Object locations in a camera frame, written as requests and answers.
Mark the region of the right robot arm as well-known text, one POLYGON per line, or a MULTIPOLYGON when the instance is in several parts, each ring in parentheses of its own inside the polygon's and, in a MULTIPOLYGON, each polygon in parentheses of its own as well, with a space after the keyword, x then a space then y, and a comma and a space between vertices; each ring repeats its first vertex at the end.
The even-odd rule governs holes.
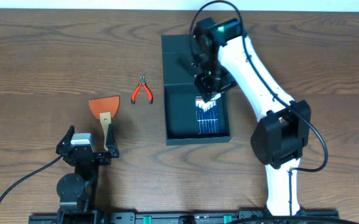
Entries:
POLYGON ((296 169, 309 140, 310 106, 304 100, 295 101, 278 85, 238 19, 198 21, 191 43, 200 49, 193 54, 194 83, 203 99, 215 100, 238 86, 253 109, 258 123, 251 147, 266 169, 268 212, 272 216, 300 214, 296 169))

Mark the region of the precision screwdriver set case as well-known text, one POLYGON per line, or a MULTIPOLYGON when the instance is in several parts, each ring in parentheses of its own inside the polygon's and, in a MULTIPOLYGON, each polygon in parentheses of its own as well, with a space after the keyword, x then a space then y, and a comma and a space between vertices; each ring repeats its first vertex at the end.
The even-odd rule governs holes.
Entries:
POLYGON ((215 134, 220 130, 216 101, 204 102, 201 96, 195 98, 198 134, 215 134))

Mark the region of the small black-handled claw hammer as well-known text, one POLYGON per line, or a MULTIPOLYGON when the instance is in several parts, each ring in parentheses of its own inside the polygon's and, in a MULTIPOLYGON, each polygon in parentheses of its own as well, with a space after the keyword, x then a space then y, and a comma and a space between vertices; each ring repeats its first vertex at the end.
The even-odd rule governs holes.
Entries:
POLYGON ((217 100, 221 97, 217 82, 208 70, 204 70, 201 65, 191 62, 186 57, 180 57, 177 59, 177 63, 193 78, 193 83, 204 102, 217 100))

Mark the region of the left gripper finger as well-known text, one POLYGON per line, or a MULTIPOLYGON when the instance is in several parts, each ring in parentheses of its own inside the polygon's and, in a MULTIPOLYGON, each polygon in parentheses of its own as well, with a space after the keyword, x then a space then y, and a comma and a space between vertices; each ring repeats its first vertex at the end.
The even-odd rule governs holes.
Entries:
POLYGON ((113 125, 112 124, 108 125, 107 134, 106 134, 106 138, 105 138, 105 146, 108 151, 116 151, 117 150, 116 141, 114 140, 114 135, 113 135, 113 125))
POLYGON ((62 140, 57 144, 56 153, 67 153, 71 149, 71 140, 74 134, 75 127, 71 125, 62 140))

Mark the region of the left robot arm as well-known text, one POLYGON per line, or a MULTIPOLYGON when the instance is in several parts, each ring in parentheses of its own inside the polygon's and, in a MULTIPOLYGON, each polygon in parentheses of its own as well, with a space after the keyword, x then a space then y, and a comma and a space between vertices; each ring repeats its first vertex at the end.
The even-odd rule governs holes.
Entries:
POLYGON ((75 168, 73 173, 63 176, 57 184, 61 210, 85 212, 95 202, 99 168, 110 165, 112 158, 119 157, 112 124, 108 125, 106 147, 103 152, 94 151, 90 133, 76 134, 74 126, 69 127, 56 148, 56 153, 75 168))

